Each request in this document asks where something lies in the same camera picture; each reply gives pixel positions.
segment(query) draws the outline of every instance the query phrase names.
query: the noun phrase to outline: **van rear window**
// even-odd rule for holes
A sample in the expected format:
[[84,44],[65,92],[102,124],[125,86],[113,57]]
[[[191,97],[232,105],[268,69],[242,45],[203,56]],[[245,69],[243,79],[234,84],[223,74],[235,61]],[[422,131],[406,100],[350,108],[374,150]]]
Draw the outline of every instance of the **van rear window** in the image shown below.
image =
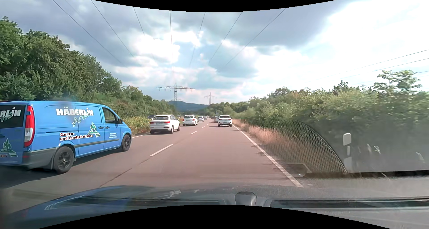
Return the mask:
[[0,105],[0,129],[24,126],[25,105]]

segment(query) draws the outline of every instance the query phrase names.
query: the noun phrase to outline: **van side window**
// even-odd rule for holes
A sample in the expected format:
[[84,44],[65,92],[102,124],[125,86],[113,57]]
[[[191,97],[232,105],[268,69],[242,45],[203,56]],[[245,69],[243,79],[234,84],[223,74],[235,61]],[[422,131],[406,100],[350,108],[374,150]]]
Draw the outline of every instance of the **van side window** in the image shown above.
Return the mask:
[[106,123],[116,123],[116,116],[109,109],[103,107],[104,119]]

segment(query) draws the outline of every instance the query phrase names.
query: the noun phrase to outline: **solid white line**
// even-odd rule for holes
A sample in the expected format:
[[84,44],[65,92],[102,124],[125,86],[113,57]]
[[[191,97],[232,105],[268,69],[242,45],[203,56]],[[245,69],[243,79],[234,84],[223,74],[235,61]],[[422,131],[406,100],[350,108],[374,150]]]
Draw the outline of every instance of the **solid white line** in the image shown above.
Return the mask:
[[163,151],[164,149],[161,149],[161,150],[159,150],[158,152],[155,152],[155,153],[153,153],[153,154],[149,155],[149,157],[152,157],[153,155],[158,154],[159,152]]
[[237,128],[235,125],[233,125],[236,129],[238,129],[244,136],[246,136],[247,139],[250,140],[250,142],[252,142],[252,144],[254,144],[265,156],[267,156],[267,158],[269,160],[271,160],[271,162],[273,164],[275,164],[275,166],[277,166],[277,168],[279,168],[284,175],[286,175],[289,180],[291,180],[297,187],[303,187],[303,185],[301,183],[299,183],[289,172],[287,172],[287,170],[285,170],[283,168],[283,166],[281,166],[275,159],[273,159],[270,155],[268,155],[261,147],[259,147],[259,145],[257,145],[255,142],[253,142],[253,140],[251,140],[249,138],[249,136],[247,136],[245,133],[243,133],[243,131],[241,131],[241,129]]

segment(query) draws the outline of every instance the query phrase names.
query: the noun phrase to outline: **transmission tower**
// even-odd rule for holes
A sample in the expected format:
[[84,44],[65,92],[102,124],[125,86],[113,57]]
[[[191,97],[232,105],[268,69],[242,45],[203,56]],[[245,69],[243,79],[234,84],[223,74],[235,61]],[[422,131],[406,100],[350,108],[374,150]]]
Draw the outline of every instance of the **transmission tower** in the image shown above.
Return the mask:
[[177,101],[177,89],[180,89],[180,90],[182,90],[182,89],[184,89],[184,90],[195,89],[195,88],[189,88],[189,87],[184,87],[184,86],[178,86],[177,83],[174,84],[174,86],[162,86],[162,87],[157,87],[157,88],[159,88],[159,90],[161,90],[161,88],[163,88],[165,91],[167,89],[170,89],[170,91],[171,91],[171,89],[174,89],[174,101]]
[[205,96],[205,98],[208,98],[208,105],[212,104],[212,98],[215,98],[215,96],[212,96],[212,93],[210,95]]

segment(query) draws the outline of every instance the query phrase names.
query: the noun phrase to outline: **road edge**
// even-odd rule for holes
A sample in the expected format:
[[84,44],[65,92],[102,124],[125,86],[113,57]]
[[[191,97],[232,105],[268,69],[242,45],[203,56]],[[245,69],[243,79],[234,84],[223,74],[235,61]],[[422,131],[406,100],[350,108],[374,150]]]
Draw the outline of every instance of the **road edge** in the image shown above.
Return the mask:
[[287,172],[286,169],[283,168],[283,166],[281,166],[275,159],[273,159],[269,154],[267,154],[265,152],[265,150],[263,150],[257,143],[255,143],[249,136],[247,136],[247,134],[245,134],[240,128],[238,128],[237,126],[233,125],[234,128],[238,129],[247,139],[249,139],[250,142],[252,142],[252,144],[254,144],[278,169],[280,169],[282,171],[282,173],[284,175],[286,175],[286,177],[292,181],[297,187],[304,187],[297,179],[295,179],[295,177],[293,177],[289,172]]

